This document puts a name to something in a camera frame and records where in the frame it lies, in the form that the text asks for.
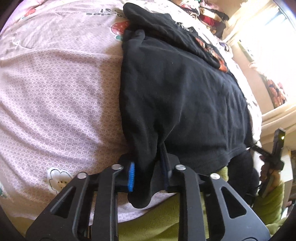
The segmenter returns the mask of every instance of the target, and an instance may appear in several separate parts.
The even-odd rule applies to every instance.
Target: pile of clothes
[[[208,2],[208,0],[183,0],[173,1],[185,12],[195,19],[199,19],[218,38],[222,38],[223,30],[226,28],[225,21],[229,20],[223,10]]]
[[[234,158],[243,171],[230,165],[230,182],[237,176],[237,183],[249,180],[253,161],[246,147],[253,141],[248,104],[220,51],[169,14],[132,3],[123,12],[130,24],[123,34],[119,104],[127,159],[136,169],[130,203],[135,208],[150,203],[163,143],[196,173],[216,172]]]

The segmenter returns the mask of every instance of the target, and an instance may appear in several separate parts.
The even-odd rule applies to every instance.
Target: black clothing
[[[224,29],[226,28],[226,24],[224,22],[219,22],[217,25],[216,25],[216,32],[215,32],[215,35],[218,37],[218,38],[222,38],[222,35],[223,35],[223,31]]]
[[[165,142],[182,164],[209,174],[242,153],[252,134],[243,93],[214,46],[169,14],[131,3],[123,11],[130,26],[123,36],[119,101],[136,164],[129,200],[140,208],[150,202],[159,144]]]
[[[259,186],[259,175],[253,166],[253,158],[248,150],[235,156],[228,163],[228,183],[249,205]]]

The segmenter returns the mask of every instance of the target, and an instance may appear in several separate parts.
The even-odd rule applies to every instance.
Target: curtain
[[[285,129],[286,134],[296,130],[296,103],[294,101],[286,102],[262,115],[261,143],[273,142],[274,131],[279,127]]]
[[[252,25],[261,22],[266,14],[276,14],[279,7],[272,0],[248,0],[242,3],[241,8],[226,22],[222,39],[230,46],[239,41],[241,33]]]

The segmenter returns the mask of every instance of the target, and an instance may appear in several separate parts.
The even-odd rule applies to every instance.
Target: green sleeve
[[[272,223],[272,224],[267,224],[266,227],[269,230],[269,233],[271,236],[273,236],[276,231],[279,230],[279,228],[284,224],[284,222],[286,221],[287,218],[283,218],[280,221],[276,222],[276,223]]]
[[[255,198],[253,210],[265,225],[276,223],[281,219],[281,208],[284,199],[284,183],[276,187],[265,198]]]
[[[228,181],[227,167],[217,172]],[[120,241],[178,241],[179,194],[152,208],[143,216],[118,224]],[[204,199],[201,199],[205,234],[209,237]]]

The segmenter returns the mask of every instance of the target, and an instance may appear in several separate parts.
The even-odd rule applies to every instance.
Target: person
[[[273,183],[264,198],[256,196],[253,210],[269,229],[271,236],[282,226],[286,218],[281,219],[281,208],[284,198],[284,183],[278,170],[269,169],[264,163],[260,173],[260,180],[267,179],[267,172],[273,177]],[[217,172],[228,181],[228,169]],[[209,238],[206,212],[202,202],[206,238]],[[174,195],[143,216],[131,221],[118,224],[120,241],[177,241],[179,229],[179,195]]]

